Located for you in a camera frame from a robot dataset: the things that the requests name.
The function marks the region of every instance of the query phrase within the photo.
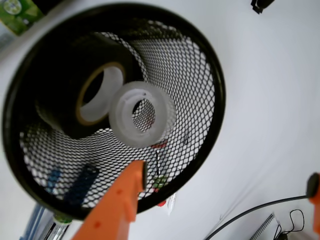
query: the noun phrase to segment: black mesh cup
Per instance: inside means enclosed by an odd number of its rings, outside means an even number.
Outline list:
[[[118,141],[110,128],[71,139],[38,116],[34,96],[39,88],[33,74],[39,69],[39,55],[47,54],[43,61],[54,64],[59,59],[50,60],[48,49],[70,36],[92,32],[130,50],[135,78],[164,90],[174,102],[176,121],[165,142],[132,148]],[[128,164],[144,160],[147,184],[138,196],[138,212],[142,212],[174,194],[200,168],[218,137],[225,102],[218,58],[194,26],[153,6],[99,6],[55,27],[22,61],[5,101],[4,149],[13,174],[36,201],[79,220]],[[152,112],[150,103],[141,101],[132,118],[143,129]]]

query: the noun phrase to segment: green package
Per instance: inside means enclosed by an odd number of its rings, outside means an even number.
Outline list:
[[[32,0],[0,0],[0,20],[17,36],[43,16]]]

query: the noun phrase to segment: black metal mesh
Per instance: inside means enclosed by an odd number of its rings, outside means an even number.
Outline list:
[[[73,191],[88,190],[81,203],[83,208],[93,208],[134,160],[145,160],[148,167],[146,190],[139,199],[157,194],[153,185],[159,176],[164,179],[163,188],[166,188],[191,161],[197,161],[215,110],[211,65],[191,37],[162,22],[145,19],[133,19],[130,28],[101,34],[128,48],[141,68],[143,81],[161,88],[172,98],[176,122],[165,144],[158,148],[128,147],[119,142],[109,128],[75,140],[53,130],[40,118],[23,126],[20,147],[34,180],[67,205],[73,204],[66,195],[77,182],[78,188]],[[146,101],[132,113],[140,128],[148,128],[153,115],[154,110]],[[85,178],[79,181],[87,166],[98,171],[89,186]],[[60,175],[55,187],[49,189],[52,171]]]

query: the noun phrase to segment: spiral binding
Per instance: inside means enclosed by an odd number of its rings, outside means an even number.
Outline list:
[[[272,213],[264,223],[259,227],[259,229],[254,233],[250,240],[257,240],[259,236],[264,232],[264,230],[269,226],[269,224],[275,219],[275,215]]]

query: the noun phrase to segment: white table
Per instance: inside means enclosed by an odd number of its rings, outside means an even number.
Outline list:
[[[1,104],[19,62],[41,36],[75,13],[111,2],[65,2],[3,52]],[[320,170],[320,1],[276,0],[261,15],[250,0],[138,2],[178,13],[208,38],[223,68],[227,105],[213,150],[178,192],[171,216],[160,207],[139,214],[129,239],[202,240],[220,218],[303,195],[309,175]],[[3,153],[0,173],[0,237],[17,240],[35,202],[15,181]],[[255,216],[251,232],[231,225],[214,239],[246,239],[265,216]],[[64,239],[80,224],[75,221]]]

